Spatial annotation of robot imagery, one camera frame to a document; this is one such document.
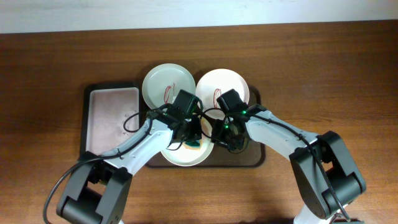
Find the white front plate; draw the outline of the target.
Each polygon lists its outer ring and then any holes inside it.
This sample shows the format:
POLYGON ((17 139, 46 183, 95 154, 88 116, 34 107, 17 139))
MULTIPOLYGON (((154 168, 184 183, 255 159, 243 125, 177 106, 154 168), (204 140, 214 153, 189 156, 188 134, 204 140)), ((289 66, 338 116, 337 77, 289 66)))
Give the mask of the white front plate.
POLYGON ((176 166, 189 167, 203 162, 212 152, 214 144, 208 136, 211 134, 211 124, 201 119, 201 148, 198 151, 184 148, 183 144, 173 143, 167 149, 161 150, 161 154, 169 162, 176 166))

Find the pink plate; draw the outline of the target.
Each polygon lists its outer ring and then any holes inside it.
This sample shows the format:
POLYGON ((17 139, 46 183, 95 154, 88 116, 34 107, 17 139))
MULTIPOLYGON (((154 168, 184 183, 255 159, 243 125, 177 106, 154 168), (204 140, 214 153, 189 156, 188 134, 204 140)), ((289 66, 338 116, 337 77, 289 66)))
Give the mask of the pink plate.
POLYGON ((219 68, 204 74, 197 83, 195 95, 201 100, 203 116, 224 119, 226 113, 248 109, 249 87, 237 72, 219 68))

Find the light green plate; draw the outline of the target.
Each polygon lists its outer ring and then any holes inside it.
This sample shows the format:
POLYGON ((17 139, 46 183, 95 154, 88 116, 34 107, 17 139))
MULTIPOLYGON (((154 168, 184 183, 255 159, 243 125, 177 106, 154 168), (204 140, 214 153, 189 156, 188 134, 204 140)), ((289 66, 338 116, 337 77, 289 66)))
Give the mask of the light green plate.
POLYGON ((154 67, 142 83, 143 99, 150 109, 173 103, 180 90, 194 94, 196 83, 186 68, 174 63, 154 67))

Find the green yellow sponge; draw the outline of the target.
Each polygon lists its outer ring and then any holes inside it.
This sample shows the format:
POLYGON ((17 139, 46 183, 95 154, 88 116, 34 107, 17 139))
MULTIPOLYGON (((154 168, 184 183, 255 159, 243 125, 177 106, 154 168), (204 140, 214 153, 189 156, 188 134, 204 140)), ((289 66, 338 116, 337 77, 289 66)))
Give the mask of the green yellow sponge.
POLYGON ((187 141, 183 143, 183 146, 186 149, 198 151, 201 148, 201 141, 200 140, 187 141))

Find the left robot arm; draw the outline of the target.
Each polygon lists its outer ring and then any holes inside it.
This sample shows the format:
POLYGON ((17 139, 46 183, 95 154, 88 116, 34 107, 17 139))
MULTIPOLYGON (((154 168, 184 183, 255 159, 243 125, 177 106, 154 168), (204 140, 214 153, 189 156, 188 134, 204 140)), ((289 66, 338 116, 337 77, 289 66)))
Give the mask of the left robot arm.
POLYGON ((87 152, 63 175, 56 213, 70 223, 121 223, 133 176, 173 143, 201 138, 200 99, 179 91, 175 101, 150 110, 140 129, 114 149, 87 152))

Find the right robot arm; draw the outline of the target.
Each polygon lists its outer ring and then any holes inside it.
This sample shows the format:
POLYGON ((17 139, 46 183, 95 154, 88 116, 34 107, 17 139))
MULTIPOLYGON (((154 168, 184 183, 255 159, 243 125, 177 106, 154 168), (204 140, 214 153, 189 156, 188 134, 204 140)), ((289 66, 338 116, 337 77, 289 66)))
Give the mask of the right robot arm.
POLYGON ((339 134, 296 128, 259 104, 248 106, 234 89, 215 101, 224 118, 215 121, 212 142, 241 152, 255 141, 290 161, 304 202, 294 223, 356 223, 345 206, 366 191, 366 182, 339 134))

